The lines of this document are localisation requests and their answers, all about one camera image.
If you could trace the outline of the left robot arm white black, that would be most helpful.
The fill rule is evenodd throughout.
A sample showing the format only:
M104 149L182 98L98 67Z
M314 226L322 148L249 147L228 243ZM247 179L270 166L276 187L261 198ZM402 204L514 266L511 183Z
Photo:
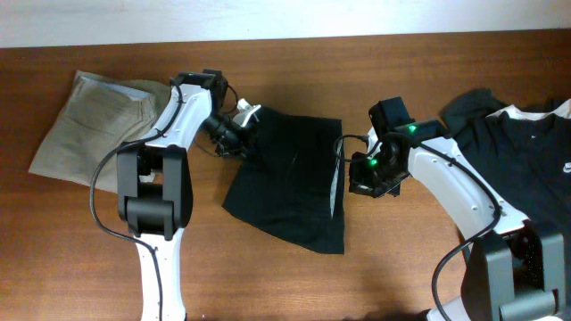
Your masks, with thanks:
M180 249L194 205L188 151L204 131L219 157L243 158L252 146L259 106L222 110L230 85L219 70L178 74L152 129L117 154L118 212L136 241L144 320L184 320Z

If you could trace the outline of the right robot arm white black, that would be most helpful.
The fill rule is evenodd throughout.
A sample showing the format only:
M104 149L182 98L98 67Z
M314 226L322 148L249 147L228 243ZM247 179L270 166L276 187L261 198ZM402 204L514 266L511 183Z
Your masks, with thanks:
M364 153L350 159L352 193L396 196L414 178L442 205L462 241L437 264L423 320L561 320L567 312L564 236L496 192L437 119L415 121L399 97L368 111Z

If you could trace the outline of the black shorts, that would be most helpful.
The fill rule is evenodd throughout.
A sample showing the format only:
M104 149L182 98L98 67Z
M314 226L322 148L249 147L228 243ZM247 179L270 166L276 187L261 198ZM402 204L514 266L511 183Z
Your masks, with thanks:
M339 119L263 107L256 145L222 207L234 218L320 254L344 253L344 164L334 154Z

